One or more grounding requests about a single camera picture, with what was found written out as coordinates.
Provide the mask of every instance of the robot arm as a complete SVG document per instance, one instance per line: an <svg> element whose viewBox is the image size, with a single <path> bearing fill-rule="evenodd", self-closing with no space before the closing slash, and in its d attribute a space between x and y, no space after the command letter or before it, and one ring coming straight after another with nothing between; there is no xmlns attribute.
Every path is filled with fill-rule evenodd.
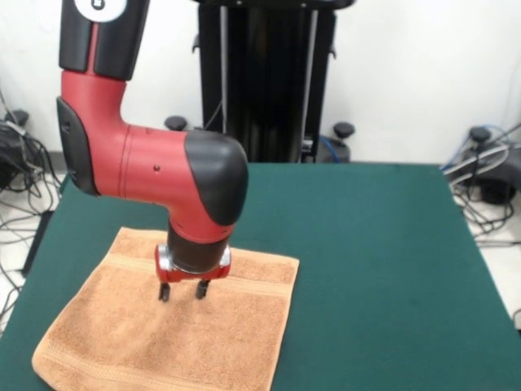
<svg viewBox="0 0 521 391"><path fill-rule="evenodd" d="M223 134L156 130L121 118L148 3L63 0L58 117L77 187L168 209L168 243L155 252L166 301L170 282L227 275L228 238L246 197L247 159Z"/></svg>

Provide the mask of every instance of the electrical cable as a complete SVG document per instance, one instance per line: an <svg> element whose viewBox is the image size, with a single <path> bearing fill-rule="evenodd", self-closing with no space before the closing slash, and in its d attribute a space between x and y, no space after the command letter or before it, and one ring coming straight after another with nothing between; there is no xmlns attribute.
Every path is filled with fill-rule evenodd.
<svg viewBox="0 0 521 391"><path fill-rule="evenodd" d="M454 155L453 157L451 157L449 159L449 161L445 164L445 165L442 165L440 167L440 169L442 171L446 170L446 169L449 169L451 167L451 164L454 163L454 161L458 158L458 156L461 155L462 151L463 151L463 148L466 146L466 144L469 142L469 140L471 139L471 136L470 135L467 135L465 137L465 139L463 140L463 142L461 143L461 145L458 147L458 149L456 150L456 152L454 152Z"/></svg>
<svg viewBox="0 0 521 391"><path fill-rule="evenodd" d="M222 100L221 102L217 105L217 108L215 109L215 112L213 112L212 114L212 117L208 120L208 122L206 123L205 126L203 126L203 130L208 130L208 128L210 127L210 125L215 121L215 119L217 118L217 114L219 114L219 111L221 110L222 108Z"/></svg>
<svg viewBox="0 0 521 391"><path fill-rule="evenodd" d="M497 167L499 167L500 165L505 163L506 159L508 159L508 155L509 155L509 148L505 149L505 153L503 154L503 156L500 159L497 159L497 161L494 162L493 164L490 164L490 165L488 165L486 167L483 167L482 169L477 169L472 174L465 174L465 175L462 175L461 177L453 179L450 182L450 186L456 186L459 183L461 183L463 181L466 181L469 178L475 178L476 175L485 174L488 171L492 171L493 169L496 169Z"/></svg>
<svg viewBox="0 0 521 391"><path fill-rule="evenodd" d="M327 137L320 136L320 142L326 146L326 148L329 150L331 155L333 156L333 163L339 163L340 159L338 155L335 152L335 149L331 145L330 141L327 139Z"/></svg>
<svg viewBox="0 0 521 391"><path fill-rule="evenodd" d="M18 125L18 119L14 116L13 112L9 109L9 106L7 106L6 99L3 96L2 87L0 86L0 102L2 102L3 108L6 110L7 114L11 116L13 121Z"/></svg>
<svg viewBox="0 0 521 391"><path fill-rule="evenodd" d="M484 124L481 126L483 126L484 128L487 128L488 130L497 130L499 133L501 133L506 138L506 141L510 141L510 136L500 126L491 125L491 124Z"/></svg>
<svg viewBox="0 0 521 391"><path fill-rule="evenodd" d="M497 143L499 140L501 140L502 138L505 138L505 137L508 137L510 136L511 134L513 134L516 130L519 130L521 129L521 122L519 122L517 125L513 126L511 129L507 130L504 134L500 135L500 136L497 136L496 138L493 138L491 141L488 141L486 144L485 144L485 147L488 147L488 146L491 146L495 143Z"/></svg>
<svg viewBox="0 0 521 391"><path fill-rule="evenodd" d="M521 144L515 144L515 145L512 145L512 146L509 146L509 145L506 145L506 144L502 144L499 147L490 148L490 149L488 149L486 151L481 152L478 156L469 157L468 159L465 159L464 161L462 161L458 165L455 165L455 166L451 167L450 169L444 170L443 174L445 174L445 175L452 174L453 172L458 171L459 169L462 169L463 167L467 167L468 165L471 165L472 163L474 163L478 159L483 159L485 157L489 157L489 156L495 155L497 153L504 152L507 149L519 149L519 148L521 148Z"/></svg>

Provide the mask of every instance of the cable bundle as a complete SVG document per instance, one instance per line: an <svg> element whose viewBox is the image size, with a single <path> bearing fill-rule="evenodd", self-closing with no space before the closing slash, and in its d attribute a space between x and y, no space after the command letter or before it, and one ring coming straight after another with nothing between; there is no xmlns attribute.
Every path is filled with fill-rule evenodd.
<svg viewBox="0 0 521 391"><path fill-rule="evenodd" d="M501 187L501 196L497 200L497 204L500 206L497 207L496 216L490 217L489 213L485 215L485 213L480 212L478 208L478 204L484 202L481 194L484 182L479 179L479 176L502 165L507 160L511 150L521 148L520 144L501 142L503 138L508 138L510 134L520 128L521 124L518 124L507 132L500 130L501 135L484 144L483 147L488 149L482 147L482 152L469 149L466 151L467 156L470 151L472 151L473 156L467 157L466 159L463 158L461 163L455 165L453 162L456 161L461 154L465 153L463 148L460 147L457 155L442 168L445 175L452 176L450 186L454 199L461 208L466 221L471 226L476 227L478 232L474 234L474 237L476 243L483 248L521 244L519 241L509 242L482 239L486 235L499 231L506 225L509 219L514 216L514 205L511 202L514 189L510 184L505 184L504 187ZM462 146L466 145L468 140L469 138L466 139ZM457 174L460 170L462 173L454 177L454 174Z"/></svg>
<svg viewBox="0 0 521 391"><path fill-rule="evenodd" d="M0 214L0 231L8 231L14 236L13 239L0 241L0 245L25 242L29 248L29 241L33 239L36 229L17 228L15 224L30 221L51 211L59 198L61 182L56 176L49 152L39 140L24 129L16 113L5 105L1 91L0 101L7 111L6 118L0 121L0 164L4 167L4 173L7 171L10 175L4 181L4 186L0 187L0 205L8 207L8 211L15 214L11 218ZM20 201L20 197L27 197L25 205L20 206L20 202L13 204L8 200L12 198ZM5 302L0 305L0 337L7 323L5 318L14 308L23 286L17 284L17 279L13 278L12 273L17 272L20 270L5 270L0 259L0 275L11 285Z"/></svg>

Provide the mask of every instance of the towel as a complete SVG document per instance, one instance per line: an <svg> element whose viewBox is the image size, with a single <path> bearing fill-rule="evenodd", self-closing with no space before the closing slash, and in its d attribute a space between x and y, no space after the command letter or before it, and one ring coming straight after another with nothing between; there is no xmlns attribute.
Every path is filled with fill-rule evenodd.
<svg viewBox="0 0 521 391"><path fill-rule="evenodd" d="M121 229L33 355L56 390L266 390L273 381L299 262L233 248L228 278L158 300L162 231Z"/></svg>

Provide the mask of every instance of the green table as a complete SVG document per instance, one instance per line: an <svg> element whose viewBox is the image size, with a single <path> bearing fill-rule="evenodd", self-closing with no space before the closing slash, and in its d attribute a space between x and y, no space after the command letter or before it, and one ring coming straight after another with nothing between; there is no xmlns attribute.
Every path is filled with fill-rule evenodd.
<svg viewBox="0 0 521 391"><path fill-rule="evenodd" d="M300 259L274 390L521 389L521 340L436 168L250 172L232 244ZM46 389L31 368L46 329L121 226L166 222L66 187L0 341L2 391Z"/></svg>

